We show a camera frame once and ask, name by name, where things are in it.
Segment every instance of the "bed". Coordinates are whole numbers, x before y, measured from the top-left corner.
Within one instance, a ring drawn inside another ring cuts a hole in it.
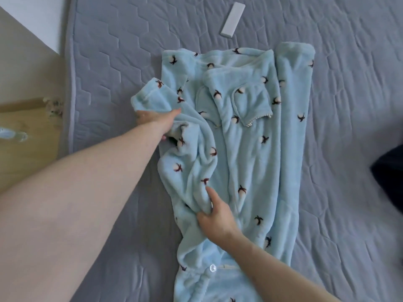
[[[219,35],[246,5],[232,39]],[[370,174],[403,143],[403,0],[71,0],[60,156],[134,127],[161,52],[316,49],[291,266],[342,301],[401,301],[403,216]],[[72,302],[172,301],[181,240],[156,152]]]

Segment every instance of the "bare skin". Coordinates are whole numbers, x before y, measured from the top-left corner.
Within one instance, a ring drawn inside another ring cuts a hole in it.
[[[70,301],[179,113],[138,111],[138,127],[63,158],[0,195],[2,302]],[[265,301],[338,301],[252,244],[228,205],[207,191],[214,209],[210,216],[198,214],[201,228],[233,256]]]
[[[197,214],[200,228],[210,241],[235,259],[265,302],[340,302],[247,239],[237,227],[228,204],[211,187],[206,190],[213,211],[210,215]]]

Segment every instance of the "white eraser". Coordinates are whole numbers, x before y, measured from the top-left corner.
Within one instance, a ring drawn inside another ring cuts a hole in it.
[[[222,28],[221,36],[232,38],[244,9],[245,4],[241,4],[238,2],[234,3],[228,15],[227,21],[225,22],[224,27]]]

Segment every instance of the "clothing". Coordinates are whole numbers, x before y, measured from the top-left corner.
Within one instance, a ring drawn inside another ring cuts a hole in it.
[[[380,157],[371,171],[390,201],[403,213],[403,145]]]
[[[132,98],[136,110],[182,108],[169,132],[177,144],[161,142],[158,162],[183,234],[174,301],[261,301],[199,228],[195,212],[211,212],[206,184],[252,242],[290,264],[314,53],[304,43],[282,43],[275,53],[165,51],[161,81]]]

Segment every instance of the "wooden floor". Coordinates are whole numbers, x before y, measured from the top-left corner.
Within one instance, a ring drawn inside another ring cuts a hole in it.
[[[0,127],[24,131],[24,142],[0,139],[0,192],[56,159],[60,128],[45,108],[0,113]]]

